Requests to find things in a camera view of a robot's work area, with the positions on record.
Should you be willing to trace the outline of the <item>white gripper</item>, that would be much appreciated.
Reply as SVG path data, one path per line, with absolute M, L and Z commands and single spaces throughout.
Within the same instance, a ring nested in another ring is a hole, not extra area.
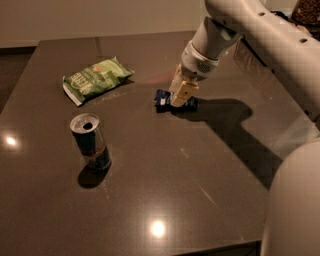
M 189 41 L 181 55 L 181 66 L 177 67 L 168 89 L 171 94 L 171 105 L 182 106 L 199 89 L 196 82 L 183 80 L 183 76 L 193 81 L 205 80 L 218 64 L 218 60 L 211 60 L 200 54 Z

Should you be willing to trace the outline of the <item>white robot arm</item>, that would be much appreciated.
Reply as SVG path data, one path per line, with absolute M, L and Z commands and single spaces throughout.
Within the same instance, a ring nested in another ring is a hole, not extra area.
M 204 0 L 205 17 L 181 56 L 169 87 L 182 106 L 218 66 L 223 53 L 245 39 L 314 123 L 320 117 L 319 42 L 269 12 L 260 0 Z M 320 256 L 320 140 L 290 153 L 273 179 L 261 256 Z

